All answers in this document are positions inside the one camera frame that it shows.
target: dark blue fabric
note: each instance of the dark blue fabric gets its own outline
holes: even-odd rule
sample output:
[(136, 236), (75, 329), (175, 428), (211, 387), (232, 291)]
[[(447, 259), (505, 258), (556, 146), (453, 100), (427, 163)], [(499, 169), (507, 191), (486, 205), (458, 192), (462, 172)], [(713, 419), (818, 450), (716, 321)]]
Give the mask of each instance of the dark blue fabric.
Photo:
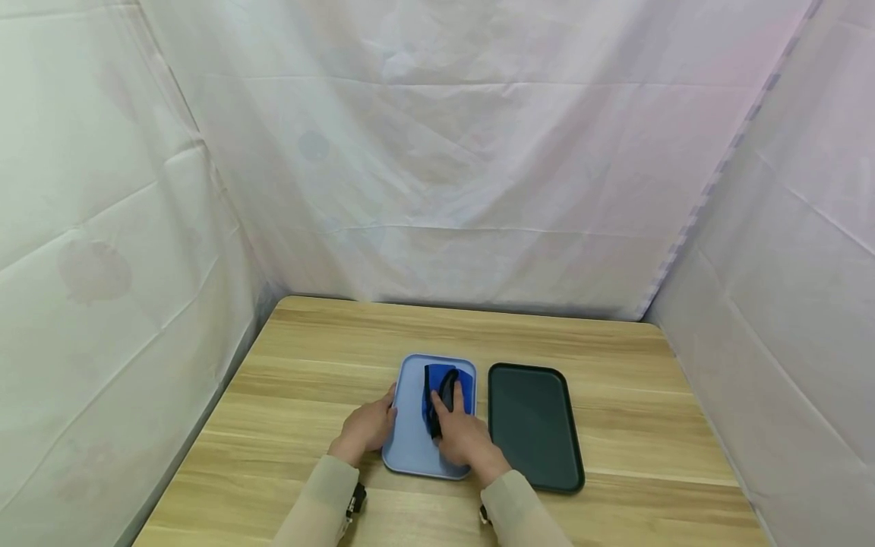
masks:
[[(423, 420), (428, 425), (428, 409), (431, 404), (431, 391), (440, 389), (440, 383), (444, 380), (444, 376), (451, 370), (456, 369), (452, 365), (431, 364), (427, 370), (429, 372), (429, 393), (423, 392)], [(474, 408), (474, 379), (461, 368), (458, 368), (458, 380), (462, 382), (462, 394), (465, 396), (465, 414), (473, 414)]]

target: sleeve cuff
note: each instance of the sleeve cuff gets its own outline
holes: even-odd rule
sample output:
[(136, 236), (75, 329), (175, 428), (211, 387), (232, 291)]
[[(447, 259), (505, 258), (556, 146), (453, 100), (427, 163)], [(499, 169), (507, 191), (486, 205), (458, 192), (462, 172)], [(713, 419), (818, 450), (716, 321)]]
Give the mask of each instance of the sleeve cuff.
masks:
[(496, 529), (512, 529), (540, 503), (535, 490), (518, 471), (504, 473), (480, 493), (480, 499)]
[(333, 456), (323, 456), (313, 469), (301, 495), (322, 501), (329, 507), (346, 509), (358, 482), (358, 469)]

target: black tray rim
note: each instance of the black tray rim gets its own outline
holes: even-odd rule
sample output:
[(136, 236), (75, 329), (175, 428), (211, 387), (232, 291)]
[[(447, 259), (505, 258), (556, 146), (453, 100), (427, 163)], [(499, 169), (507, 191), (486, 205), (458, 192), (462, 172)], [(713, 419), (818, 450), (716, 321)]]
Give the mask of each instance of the black tray rim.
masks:
[(495, 370), (496, 368), (511, 368), (511, 369), (517, 369), (517, 370), (529, 370), (529, 371), (535, 371), (535, 372), (543, 372), (543, 373), (547, 373), (547, 374), (552, 374), (552, 375), (557, 376), (559, 378), (559, 381), (562, 383), (562, 391), (564, 393), (565, 412), (566, 412), (566, 414), (568, 414), (568, 418), (570, 419), (571, 427), (572, 427), (573, 432), (574, 432), (574, 434), (572, 435), (574, 442), (572, 444), (573, 444), (573, 448), (574, 448), (575, 464), (577, 465), (577, 469), (580, 471), (580, 480), (577, 483), (575, 483), (575, 485), (571, 488), (552, 487), (549, 485), (537, 484), (534, 482), (530, 482), (530, 484), (532, 485), (532, 488), (535, 488), (538, 490), (543, 490), (545, 492), (556, 492), (558, 494), (577, 494), (578, 492), (583, 490), (584, 486), (586, 485), (586, 471), (584, 470), (584, 459), (580, 453), (580, 439), (578, 438), (578, 428), (577, 428), (578, 426), (577, 426), (577, 423), (574, 421), (574, 410), (571, 408), (571, 393), (568, 390), (568, 381), (565, 379), (565, 375), (562, 374), (562, 372), (560, 372), (552, 367), (536, 367), (533, 365), (519, 365), (516, 363), (508, 363), (508, 362), (497, 362), (497, 363), (493, 364), (491, 367), (489, 367), (489, 372), (486, 375), (486, 378), (487, 378), (486, 379), (486, 389), (487, 389), (487, 395), (486, 395), (486, 399), (487, 399), (486, 400), (486, 413), (487, 414), (486, 414), (486, 417), (489, 421), (489, 424), (488, 424), (489, 425), (489, 438), (491, 438), (493, 435), (491, 394), (492, 394), (493, 370)]

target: wooden table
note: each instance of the wooden table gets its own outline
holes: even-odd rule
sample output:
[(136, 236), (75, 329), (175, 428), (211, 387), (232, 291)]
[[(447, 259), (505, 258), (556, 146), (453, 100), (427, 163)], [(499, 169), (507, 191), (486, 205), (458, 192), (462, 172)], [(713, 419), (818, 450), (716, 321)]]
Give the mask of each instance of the wooden table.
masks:
[[(136, 547), (256, 547), (273, 537), (347, 414), (412, 353), (452, 355), (480, 378), (499, 361), (568, 379), (586, 487), (541, 494), (575, 545), (766, 545), (655, 326), (286, 298), (273, 312)], [(478, 409), (487, 410), (479, 382)], [(341, 545), (496, 545), (472, 480), (362, 465), (366, 512)]]

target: white curtain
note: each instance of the white curtain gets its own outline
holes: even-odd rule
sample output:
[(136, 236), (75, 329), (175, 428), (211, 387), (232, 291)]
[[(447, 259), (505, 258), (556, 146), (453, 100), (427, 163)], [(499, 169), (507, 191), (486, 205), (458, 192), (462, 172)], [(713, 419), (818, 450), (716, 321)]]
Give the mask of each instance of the white curtain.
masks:
[(638, 319), (810, 0), (142, 0), (282, 292)]
[(108, 547), (259, 276), (136, 3), (0, 3), (0, 544)]
[(780, 547), (875, 544), (875, 4), (829, 0), (656, 299)]

